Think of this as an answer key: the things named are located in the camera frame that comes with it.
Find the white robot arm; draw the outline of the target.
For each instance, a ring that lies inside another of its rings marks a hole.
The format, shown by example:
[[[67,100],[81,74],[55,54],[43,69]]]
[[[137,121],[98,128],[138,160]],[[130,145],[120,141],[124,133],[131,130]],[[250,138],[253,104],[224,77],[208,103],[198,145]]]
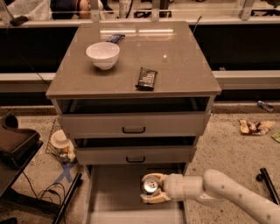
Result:
[[[195,200],[204,206],[218,206],[228,200],[259,224],[280,224],[279,205],[214,169],[206,170],[202,176],[150,173],[141,182],[140,197],[145,204]]]

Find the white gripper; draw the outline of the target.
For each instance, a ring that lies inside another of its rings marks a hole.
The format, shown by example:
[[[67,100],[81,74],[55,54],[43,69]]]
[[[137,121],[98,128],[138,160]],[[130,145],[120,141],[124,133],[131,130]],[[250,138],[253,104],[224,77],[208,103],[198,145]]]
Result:
[[[186,199],[186,182],[181,174],[150,173],[144,175],[142,181],[147,179],[155,179],[158,183],[164,182],[164,192],[156,190],[153,194],[141,194],[143,203],[157,204],[170,200],[184,201]]]

